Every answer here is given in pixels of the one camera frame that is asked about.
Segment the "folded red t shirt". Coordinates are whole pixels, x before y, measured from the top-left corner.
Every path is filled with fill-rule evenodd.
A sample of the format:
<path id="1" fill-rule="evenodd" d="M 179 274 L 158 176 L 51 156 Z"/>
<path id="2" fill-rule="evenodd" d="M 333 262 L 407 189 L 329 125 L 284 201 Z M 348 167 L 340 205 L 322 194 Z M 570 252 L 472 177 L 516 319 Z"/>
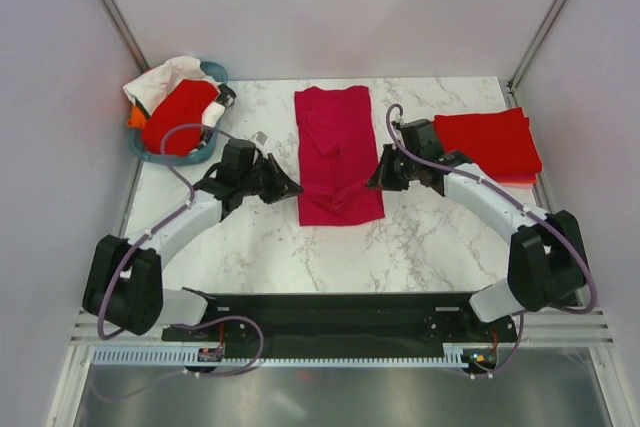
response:
<path id="1" fill-rule="evenodd" d="M 434 124 L 446 151 L 461 151 L 490 177 L 499 172 L 538 175 L 542 171 L 530 119 L 520 107 L 498 113 L 436 115 Z"/>

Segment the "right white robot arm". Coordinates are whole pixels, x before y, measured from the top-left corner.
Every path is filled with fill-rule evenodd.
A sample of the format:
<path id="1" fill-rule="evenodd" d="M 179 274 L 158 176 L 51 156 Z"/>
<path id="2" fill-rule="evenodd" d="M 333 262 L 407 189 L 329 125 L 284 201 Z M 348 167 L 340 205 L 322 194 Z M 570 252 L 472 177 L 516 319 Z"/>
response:
<path id="1" fill-rule="evenodd" d="M 367 186 L 404 191 L 419 182 L 475 214 L 509 247 L 505 278 L 471 295 L 458 315 L 467 339 L 483 339 L 507 315 L 564 310 L 581 288 L 596 292 L 577 219 L 567 211 L 530 208 L 489 177 L 469 156 L 445 151 L 427 119 L 387 120 L 392 139 Z"/>

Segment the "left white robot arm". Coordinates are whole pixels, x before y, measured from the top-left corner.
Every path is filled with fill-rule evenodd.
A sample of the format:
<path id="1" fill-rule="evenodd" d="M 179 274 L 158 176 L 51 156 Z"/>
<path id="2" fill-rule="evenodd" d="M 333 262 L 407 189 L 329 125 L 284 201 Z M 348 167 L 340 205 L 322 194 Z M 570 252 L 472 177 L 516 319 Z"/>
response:
<path id="1" fill-rule="evenodd" d="M 267 205 L 301 195 L 302 187 L 248 140 L 230 140 L 187 197 L 154 225 L 130 238 L 107 235 L 96 245 L 82 300 L 96 316 L 100 339 L 141 336 L 157 325 L 183 326 L 198 340 L 219 329 L 208 298 L 190 288 L 167 289 L 163 271 L 202 232 L 223 222 L 247 197 Z"/>

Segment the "white t shirt in basket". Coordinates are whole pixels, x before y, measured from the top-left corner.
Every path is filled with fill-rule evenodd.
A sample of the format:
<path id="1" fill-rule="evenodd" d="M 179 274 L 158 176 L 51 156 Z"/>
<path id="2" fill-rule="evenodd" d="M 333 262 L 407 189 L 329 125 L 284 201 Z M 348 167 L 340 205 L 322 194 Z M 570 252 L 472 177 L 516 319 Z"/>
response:
<path id="1" fill-rule="evenodd" d="M 182 80 L 203 80 L 201 61 L 192 56 L 179 56 L 165 61 L 127 83 L 126 97 L 151 115 Z"/>

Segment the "magenta t shirt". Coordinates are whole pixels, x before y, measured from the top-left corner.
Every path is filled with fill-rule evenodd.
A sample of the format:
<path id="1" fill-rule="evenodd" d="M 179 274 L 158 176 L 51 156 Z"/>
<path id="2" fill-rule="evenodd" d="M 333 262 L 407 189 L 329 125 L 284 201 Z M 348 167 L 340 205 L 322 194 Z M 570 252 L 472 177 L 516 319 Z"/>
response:
<path id="1" fill-rule="evenodd" d="M 299 135 L 299 223 L 357 226 L 385 217 L 382 192 L 366 187 L 378 166 L 369 88 L 310 87 L 294 94 Z"/>

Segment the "folded orange t shirt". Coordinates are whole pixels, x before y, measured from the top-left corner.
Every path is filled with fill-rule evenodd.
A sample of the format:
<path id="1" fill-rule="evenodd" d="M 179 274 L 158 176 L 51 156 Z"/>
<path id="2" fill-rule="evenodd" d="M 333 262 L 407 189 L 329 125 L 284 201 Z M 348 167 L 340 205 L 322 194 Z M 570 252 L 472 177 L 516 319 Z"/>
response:
<path id="1" fill-rule="evenodd" d="M 531 185 L 536 182 L 536 172 L 499 172 L 491 177 L 501 184 L 523 184 Z"/>

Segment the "teal laundry basket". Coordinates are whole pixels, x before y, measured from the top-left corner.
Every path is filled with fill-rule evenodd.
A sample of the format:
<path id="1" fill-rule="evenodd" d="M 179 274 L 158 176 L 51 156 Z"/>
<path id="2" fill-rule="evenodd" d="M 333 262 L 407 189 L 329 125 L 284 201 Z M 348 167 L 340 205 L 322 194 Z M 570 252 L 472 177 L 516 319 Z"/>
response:
<path id="1" fill-rule="evenodd" d="M 201 69 L 206 75 L 206 77 L 203 80 L 213 84 L 214 86 L 217 87 L 217 89 L 220 83 L 227 84 L 228 75 L 224 67 L 222 67 L 221 65 L 215 62 L 201 61 Z M 195 149 L 193 149 L 189 154 L 183 157 L 166 154 L 164 152 L 165 141 L 176 131 L 181 131 L 189 128 L 198 128 L 198 127 L 201 127 L 202 129 L 203 127 L 202 124 L 200 125 L 185 124 L 185 125 L 177 126 L 171 129 L 169 132 L 166 133 L 166 135 L 162 139 L 160 154 L 153 154 L 146 150 L 141 140 L 141 133 L 143 129 L 139 130 L 139 129 L 130 128 L 130 134 L 128 138 L 129 147 L 136 157 L 138 157 L 139 159 L 145 162 L 163 164 L 166 160 L 169 160 L 171 164 L 177 165 L 177 166 L 194 165 L 194 164 L 203 163 L 213 155 L 215 145 L 216 145 L 216 139 L 218 136 L 217 128 L 219 127 L 219 123 L 213 128 L 214 135 L 210 143 L 208 143 L 207 145 L 201 145 L 199 142 L 198 146 Z"/>

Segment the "right aluminium frame post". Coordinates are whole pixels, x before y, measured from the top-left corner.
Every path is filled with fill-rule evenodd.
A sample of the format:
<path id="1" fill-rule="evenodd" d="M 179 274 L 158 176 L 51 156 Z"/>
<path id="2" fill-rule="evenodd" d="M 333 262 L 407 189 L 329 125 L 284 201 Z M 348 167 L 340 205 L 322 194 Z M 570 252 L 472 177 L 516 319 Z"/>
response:
<path id="1" fill-rule="evenodd" d="M 561 17 L 570 0 L 552 0 L 547 8 L 540 24 L 538 25 L 531 41 L 526 47 L 513 74 L 506 81 L 506 87 L 510 92 L 515 92 L 529 71 L 532 63 L 541 51 L 544 43 L 551 34 L 554 26 Z"/>

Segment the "orange garment in basket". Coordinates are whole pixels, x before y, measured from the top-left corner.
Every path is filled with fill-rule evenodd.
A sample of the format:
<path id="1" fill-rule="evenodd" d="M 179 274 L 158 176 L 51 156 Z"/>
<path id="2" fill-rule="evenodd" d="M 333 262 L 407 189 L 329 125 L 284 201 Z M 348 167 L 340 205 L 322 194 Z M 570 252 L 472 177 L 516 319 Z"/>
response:
<path id="1" fill-rule="evenodd" d="M 146 111 L 143 108 L 137 106 L 136 104 L 133 104 L 131 106 L 131 110 L 130 110 L 126 125 L 129 128 L 141 130 L 145 127 L 147 121 L 148 121 L 148 116 L 146 114 Z"/>

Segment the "black white garment in basket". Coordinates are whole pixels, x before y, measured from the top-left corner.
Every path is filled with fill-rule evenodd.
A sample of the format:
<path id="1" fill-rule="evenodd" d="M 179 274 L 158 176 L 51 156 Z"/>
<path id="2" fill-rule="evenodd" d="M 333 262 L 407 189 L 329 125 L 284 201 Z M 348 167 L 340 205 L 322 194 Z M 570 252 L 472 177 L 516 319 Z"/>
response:
<path id="1" fill-rule="evenodd" d="M 226 83 L 218 85 L 217 97 L 205 108 L 201 117 L 200 144 L 207 145 L 214 135 L 213 128 L 219 123 L 223 114 L 231 108 L 236 101 L 237 94 Z"/>

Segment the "red t shirt in basket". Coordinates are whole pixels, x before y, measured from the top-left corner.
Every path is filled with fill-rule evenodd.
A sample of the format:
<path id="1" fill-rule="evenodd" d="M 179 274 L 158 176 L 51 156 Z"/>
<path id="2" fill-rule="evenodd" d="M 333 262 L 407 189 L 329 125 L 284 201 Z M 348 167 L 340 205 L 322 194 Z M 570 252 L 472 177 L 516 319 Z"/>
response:
<path id="1" fill-rule="evenodd" d="M 217 97 L 218 89 L 204 80 L 182 80 L 154 110 L 141 133 L 147 151 L 161 153 L 162 139 L 171 129 L 185 124 L 201 124 L 202 113 Z M 179 157 L 195 149 L 201 127 L 174 132 L 164 144 L 164 152 Z"/>

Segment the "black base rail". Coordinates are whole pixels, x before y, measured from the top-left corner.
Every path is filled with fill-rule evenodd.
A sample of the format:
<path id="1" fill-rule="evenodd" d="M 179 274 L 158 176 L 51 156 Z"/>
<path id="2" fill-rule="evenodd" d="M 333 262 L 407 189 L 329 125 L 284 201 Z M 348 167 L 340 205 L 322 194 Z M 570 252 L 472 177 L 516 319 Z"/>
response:
<path id="1" fill-rule="evenodd" d="M 229 294 L 208 302 L 199 331 L 167 327 L 165 341 L 224 343 L 231 358 L 401 359 L 441 356 L 447 343 L 506 344 L 515 323 L 483 324 L 469 293 Z"/>

